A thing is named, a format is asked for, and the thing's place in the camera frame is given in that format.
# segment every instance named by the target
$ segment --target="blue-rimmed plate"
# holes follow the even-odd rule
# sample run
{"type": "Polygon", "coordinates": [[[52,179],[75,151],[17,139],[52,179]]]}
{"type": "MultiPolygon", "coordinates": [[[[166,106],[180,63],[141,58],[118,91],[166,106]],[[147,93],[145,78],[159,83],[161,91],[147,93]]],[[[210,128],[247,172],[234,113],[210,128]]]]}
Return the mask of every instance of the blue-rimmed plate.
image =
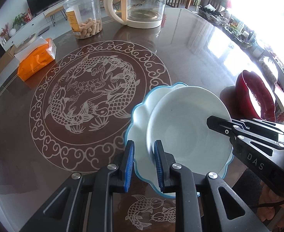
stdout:
{"type": "MultiPolygon", "coordinates": [[[[133,140],[135,143],[134,168],[135,174],[143,181],[149,183],[152,188],[161,196],[174,198],[175,193],[163,194],[158,186],[157,172],[153,154],[149,154],[146,144],[146,131],[152,110],[156,104],[169,92],[185,87],[186,84],[178,82],[172,86],[158,86],[153,88],[144,98],[143,102],[136,105],[131,113],[131,123],[125,134],[125,142],[133,140]]],[[[229,163],[232,161],[231,154],[224,167],[217,172],[221,178],[224,178],[229,163]]]]}

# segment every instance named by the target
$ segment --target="cable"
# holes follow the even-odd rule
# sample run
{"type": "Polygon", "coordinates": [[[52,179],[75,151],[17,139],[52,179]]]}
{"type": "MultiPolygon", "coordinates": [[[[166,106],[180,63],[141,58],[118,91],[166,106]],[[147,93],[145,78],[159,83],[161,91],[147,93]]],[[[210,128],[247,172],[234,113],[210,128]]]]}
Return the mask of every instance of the cable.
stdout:
{"type": "Polygon", "coordinates": [[[251,205],[249,208],[262,208],[262,207],[277,207],[281,206],[284,204],[284,200],[279,201],[279,202],[273,202],[273,203],[262,203],[259,205],[251,205]]]}

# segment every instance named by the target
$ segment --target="vase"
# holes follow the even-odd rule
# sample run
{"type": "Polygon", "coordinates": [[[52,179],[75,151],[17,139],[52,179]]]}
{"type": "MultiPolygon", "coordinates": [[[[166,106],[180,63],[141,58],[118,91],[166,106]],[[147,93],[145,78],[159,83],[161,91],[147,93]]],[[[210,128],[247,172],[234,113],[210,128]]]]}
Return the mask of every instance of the vase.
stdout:
{"type": "Polygon", "coordinates": [[[12,28],[12,29],[9,31],[9,36],[12,37],[15,33],[16,33],[16,29],[12,28]]]}

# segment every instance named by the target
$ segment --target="white kettle base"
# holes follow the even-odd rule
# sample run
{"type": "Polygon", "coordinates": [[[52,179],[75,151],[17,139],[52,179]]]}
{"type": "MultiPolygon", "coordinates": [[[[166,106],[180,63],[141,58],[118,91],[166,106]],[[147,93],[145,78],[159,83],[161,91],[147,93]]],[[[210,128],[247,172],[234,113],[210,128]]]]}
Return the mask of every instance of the white kettle base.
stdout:
{"type": "Polygon", "coordinates": [[[156,28],[161,25],[162,19],[159,21],[152,21],[152,22],[137,22],[137,21],[131,21],[127,20],[127,24],[129,27],[132,28],[138,28],[138,29],[152,29],[156,28]]]}

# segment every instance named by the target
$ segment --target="cardboard box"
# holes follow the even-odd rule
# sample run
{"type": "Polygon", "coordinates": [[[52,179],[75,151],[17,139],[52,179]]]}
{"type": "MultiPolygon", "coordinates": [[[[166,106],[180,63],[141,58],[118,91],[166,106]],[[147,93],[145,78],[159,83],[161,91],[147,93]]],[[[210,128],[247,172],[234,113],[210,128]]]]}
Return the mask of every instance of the cardboard box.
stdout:
{"type": "Polygon", "coordinates": [[[3,54],[3,56],[0,58],[0,73],[3,71],[3,69],[11,62],[11,60],[14,58],[14,52],[16,50],[16,46],[13,44],[6,52],[3,54]]]}

